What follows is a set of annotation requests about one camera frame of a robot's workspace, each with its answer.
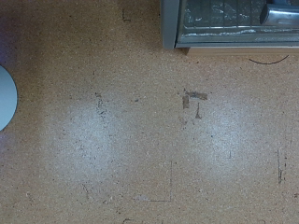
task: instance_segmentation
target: glass-front cabinet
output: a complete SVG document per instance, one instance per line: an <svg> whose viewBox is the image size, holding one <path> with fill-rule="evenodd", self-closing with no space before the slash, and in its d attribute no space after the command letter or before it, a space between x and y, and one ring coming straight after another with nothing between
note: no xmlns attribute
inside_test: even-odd
<svg viewBox="0 0 299 224"><path fill-rule="evenodd" d="M299 45L298 0L162 0L161 10L168 49Z"/></svg>

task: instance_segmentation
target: glass panel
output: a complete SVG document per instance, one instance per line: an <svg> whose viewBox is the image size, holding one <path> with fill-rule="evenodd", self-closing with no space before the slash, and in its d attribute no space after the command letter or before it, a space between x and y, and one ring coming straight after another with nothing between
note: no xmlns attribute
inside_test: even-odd
<svg viewBox="0 0 299 224"><path fill-rule="evenodd" d="M299 29L261 26L266 0L182 0L179 43L299 41ZM298 0L291 0L299 6Z"/></svg>

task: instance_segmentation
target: metal frame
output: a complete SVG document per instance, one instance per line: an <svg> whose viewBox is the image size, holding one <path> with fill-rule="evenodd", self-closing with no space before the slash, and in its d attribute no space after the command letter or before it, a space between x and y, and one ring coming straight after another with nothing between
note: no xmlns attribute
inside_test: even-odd
<svg viewBox="0 0 299 224"><path fill-rule="evenodd" d="M160 6L163 46L173 49L178 36L179 0L161 0Z"/></svg>

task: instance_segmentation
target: floor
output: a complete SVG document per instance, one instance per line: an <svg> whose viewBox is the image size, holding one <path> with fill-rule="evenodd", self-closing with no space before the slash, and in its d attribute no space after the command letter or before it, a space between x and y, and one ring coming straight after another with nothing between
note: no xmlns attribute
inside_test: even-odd
<svg viewBox="0 0 299 224"><path fill-rule="evenodd" d="M162 48L159 0L2 1L0 223L299 223L299 58Z"/></svg>

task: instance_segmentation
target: white round object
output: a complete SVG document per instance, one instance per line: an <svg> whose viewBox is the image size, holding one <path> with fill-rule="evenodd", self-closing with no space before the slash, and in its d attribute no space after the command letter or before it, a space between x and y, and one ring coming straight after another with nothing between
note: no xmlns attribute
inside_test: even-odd
<svg viewBox="0 0 299 224"><path fill-rule="evenodd" d="M17 88L7 70L0 66L0 131L11 121L18 103Z"/></svg>

